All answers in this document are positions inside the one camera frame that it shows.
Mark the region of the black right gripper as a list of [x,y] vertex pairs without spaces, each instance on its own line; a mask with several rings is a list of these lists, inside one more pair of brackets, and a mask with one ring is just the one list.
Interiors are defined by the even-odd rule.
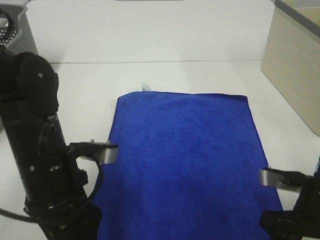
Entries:
[[259,225],[272,240],[319,239],[320,173],[305,183],[292,210],[264,210]]

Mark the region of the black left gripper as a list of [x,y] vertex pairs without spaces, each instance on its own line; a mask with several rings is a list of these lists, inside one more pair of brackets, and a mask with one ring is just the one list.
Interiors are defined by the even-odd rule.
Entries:
[[38,224],[47,239],[98,238],[102,210],[93,199],[103,183],[102,164],[93,160],[98,167],[98,182],[90,195],[84,190],[87,172],[77,165],[77,158],[89,159],[94,149],[89,142],[79,142],[48,149],[40,156],[24,154],[26,221]]

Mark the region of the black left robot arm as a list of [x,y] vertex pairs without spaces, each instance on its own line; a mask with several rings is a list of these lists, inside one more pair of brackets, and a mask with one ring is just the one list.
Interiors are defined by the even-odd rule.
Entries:
[[0,48],[0,117],[25,189],[25,215],[2,216],[38,224],[49,240],[95,240],[102,211],[87,195],[86,171],[77,159],[96,162],[107,145],[66,145],[57,116],[58,75],[41,56]]

